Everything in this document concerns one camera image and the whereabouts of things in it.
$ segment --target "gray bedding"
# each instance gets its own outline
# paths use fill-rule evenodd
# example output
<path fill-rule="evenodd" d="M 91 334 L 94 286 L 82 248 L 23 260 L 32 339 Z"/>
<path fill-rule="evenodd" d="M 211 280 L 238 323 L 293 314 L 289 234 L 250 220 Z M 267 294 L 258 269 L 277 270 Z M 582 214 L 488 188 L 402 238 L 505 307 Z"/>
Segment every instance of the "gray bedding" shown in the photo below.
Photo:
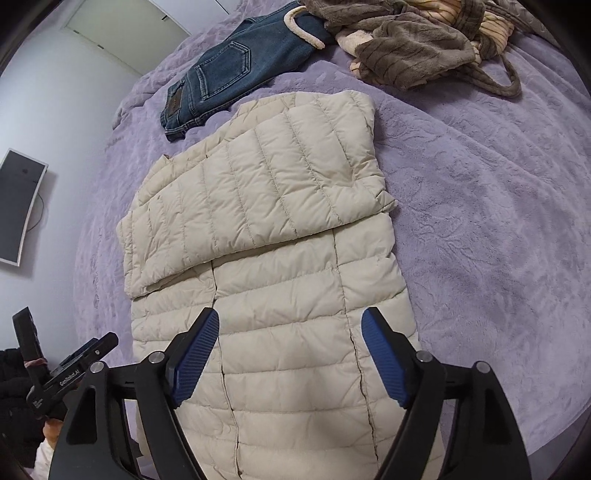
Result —
<path fill-rule="evenodd" d="M 187 39 L 122 102 L 83 225 L 74 272 L 81 343 L 112 330 L 112 364 L 131 361 L 130 301 L 115 225 L 162 154 L 214 132 L 236 111 L 170 144 L 158 116 L 166 88 L 248 16 L 285 0 L 245 0 Z M 337 48 L 243 99 L 356 89 L 375 101 L 376 154 L 389 191 L 396 255 L 425 348 L 448 363 L 488 361 L 529 452 L 570 425 L 591 398 L 591 100 L 570 62 L 515 34 L 507 57 L 523 95 L 496 98 L 458 80 L 414 91 L 356 80 Z M 503 78 L 503 68 L 488 72 Z M 444 429 L 449 427 L 444 416 Z"/>

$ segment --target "cream puffer jacket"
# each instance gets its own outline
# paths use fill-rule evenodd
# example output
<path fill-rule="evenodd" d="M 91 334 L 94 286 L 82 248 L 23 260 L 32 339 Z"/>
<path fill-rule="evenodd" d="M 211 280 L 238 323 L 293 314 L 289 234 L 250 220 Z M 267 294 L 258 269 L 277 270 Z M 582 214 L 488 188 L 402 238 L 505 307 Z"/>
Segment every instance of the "cream puffer jacket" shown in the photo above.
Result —
<path fill-rule="evenodd" d="M 220 337 L 177 416 L 208 479 L 370 480 L 404 411 L 361 335 L 380 308 L 418 347 L 359 92 L 242 105 L 162 157 L 118 226 L 137 360 L 206 306 Z M 434 445 L 425 478 L 436 478 Z"/>

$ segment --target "jeans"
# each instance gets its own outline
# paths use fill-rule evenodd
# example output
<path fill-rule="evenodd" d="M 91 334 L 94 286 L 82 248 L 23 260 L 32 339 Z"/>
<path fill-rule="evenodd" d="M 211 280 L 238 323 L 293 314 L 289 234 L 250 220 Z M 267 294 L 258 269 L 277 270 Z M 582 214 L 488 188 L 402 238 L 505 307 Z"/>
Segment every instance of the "jeans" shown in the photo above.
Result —
<path fill-rule="evenodd" d="M 297 69 L 310 57 L 315 48 L 283 21 L 297 6 L 295 1 L 264 17 L 247 18 L 168 88 L 160 123 L 169 141 L 184 138 L 190 128 L 203 125 L 214 113 L 280 73 Z M 295 21 L 326 45 L 335 43 L 321 18 L 305 12 Z"/>

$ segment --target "white sleeve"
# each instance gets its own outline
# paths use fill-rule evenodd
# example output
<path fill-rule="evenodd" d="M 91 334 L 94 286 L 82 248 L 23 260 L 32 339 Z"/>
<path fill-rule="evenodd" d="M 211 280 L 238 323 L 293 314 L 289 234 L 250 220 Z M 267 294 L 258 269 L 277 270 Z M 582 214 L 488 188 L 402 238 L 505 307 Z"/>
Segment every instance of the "white sleeve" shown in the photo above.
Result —
<path fill-rule="evenodd" d="M 51 466 L 51 459 L 53 458 L 53 448 L 47 443 L 47 439 L 43 440 L 42 444 L 37 449 L 37 456 L 35 458 L 35 468 L 31 477 L 33 480 L 48 480 L 49 467 Z"/>

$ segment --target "wall-mounted screen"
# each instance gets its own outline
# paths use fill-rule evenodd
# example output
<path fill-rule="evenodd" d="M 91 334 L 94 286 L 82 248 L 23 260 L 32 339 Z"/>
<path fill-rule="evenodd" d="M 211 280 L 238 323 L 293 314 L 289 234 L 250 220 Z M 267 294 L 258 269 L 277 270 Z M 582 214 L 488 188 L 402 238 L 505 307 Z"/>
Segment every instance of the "wall-mounted screen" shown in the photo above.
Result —
<path fill-rule="evenodd" d="M 0 261 L 19 266 L 22 244 L 47 165 L 14 150 L 0 163 Z"/>

